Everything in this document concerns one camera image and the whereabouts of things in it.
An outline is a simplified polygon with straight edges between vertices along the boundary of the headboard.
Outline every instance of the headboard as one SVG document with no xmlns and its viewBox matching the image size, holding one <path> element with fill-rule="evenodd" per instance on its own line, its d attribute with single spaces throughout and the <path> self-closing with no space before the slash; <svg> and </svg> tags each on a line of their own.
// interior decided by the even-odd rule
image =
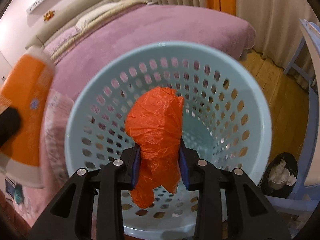
<svg viewBox="0 0 320 240">
<path fill-rule="evenodd" d="M 56 12 L 55 16 L 44 24 L 38 30 L 36 35 L 26 44 L 26 49 L 36 45 L 45 47 L 55 37 L 67 28 L 74 26 L 77 21 L 90 12 L 91 10 L 110 2 L 118 2 L 120 0 L 75 0 L 66 6 L 63 10 Z"/>
</svg>

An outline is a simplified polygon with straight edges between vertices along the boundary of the orange plastic bag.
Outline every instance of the orange plastic bag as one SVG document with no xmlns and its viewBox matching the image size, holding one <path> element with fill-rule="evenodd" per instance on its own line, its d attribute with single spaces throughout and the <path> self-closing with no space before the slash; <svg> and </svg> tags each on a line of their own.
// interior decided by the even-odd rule
<svg viewBox="0 0 320 240">
<path fill-rule="evenodd" d="M 156 87 L 143 94 L 125 121 L 126 133 L 141 150 L 138 183 L 131 192 L 132 200 L 140 208 L 151 206 L 155 187 L 162 185 L 172 194 L 177 191 L 184 98 L 175 96 L 175 92 Z"/>
</svg>

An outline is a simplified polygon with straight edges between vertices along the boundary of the laundry basket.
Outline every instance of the laundry basket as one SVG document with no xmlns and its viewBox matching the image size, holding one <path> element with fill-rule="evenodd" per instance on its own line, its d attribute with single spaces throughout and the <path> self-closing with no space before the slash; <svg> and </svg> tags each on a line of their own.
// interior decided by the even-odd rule
<svg viewBox="0 0 320 240">
<path fill-rule="evenodd" d="M 185 98 L 183 139 L 217 168 L 242 168 L 258 184 L 271 146 L 268 104 L 255 79 L 234 59 L 211 47 L 162 42 L 130 51 L 103 68 L 71 111 L 65 141 L 69 175 L 99 169 L 134 145 L 124 120 L 146 91 L 171 87 Z M 142 239 L 192 236 L 198 192 L 182 183 L 176 195 L 154 189 L 153 205 L 141 210 L 122 192 L 124 231 Z M 225 197 L 222 196 L 226 218 Z"/>
</svg>

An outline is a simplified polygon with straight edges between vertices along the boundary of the pink blanket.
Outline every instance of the pink blanket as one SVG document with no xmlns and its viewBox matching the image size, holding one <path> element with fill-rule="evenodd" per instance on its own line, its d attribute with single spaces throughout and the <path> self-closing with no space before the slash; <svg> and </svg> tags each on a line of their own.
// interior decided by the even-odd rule
<svg viewBox="0 0 320 240">
<path fill-rule="evenodd" d="M 68 97 L 60 98 L 68 107 L 60 106 L 63 114 L 55 112 L 57 114 L 50 118 L 54 120 L 51 129 L 42 135 L 42 138 L 51 139 L 50 143 L 41 144 L 46 187 L 41 190 L 25 188 L 27 202 L 16 206 L 16 210 L 33 225 L 63 184 L 66 170 L 59 160 L 64 160 L 64 130 L 72 107 L 69 98 L 76 100 L 87 82 L 111 60 L 145 44 L 173 40 L 209 45 L 238 58 L 244 49 L 253 47 L 254 38 L 253 27 L 240 18 L 206 8 L 164 5 L 140 7 L 92 33 L 56 66 L 52 88 Z"/>
</svg>

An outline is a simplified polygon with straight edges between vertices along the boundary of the orange and white object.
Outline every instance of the orange and white object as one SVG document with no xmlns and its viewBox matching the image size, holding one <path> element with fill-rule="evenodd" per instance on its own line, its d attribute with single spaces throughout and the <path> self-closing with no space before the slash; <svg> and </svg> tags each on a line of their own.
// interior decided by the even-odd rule
<svg viewBox="0 0 320 240">
<path fill-rule="evenodd" d="M 21 117 L 20 130 L 0 148 L 0 171 L 23 186 L 43 187 L 39 138 L 53 77 L 52 60 L 41 49 L 31 47 L 0 89 L 0 109 L 14 107 Z"/>
</svg>

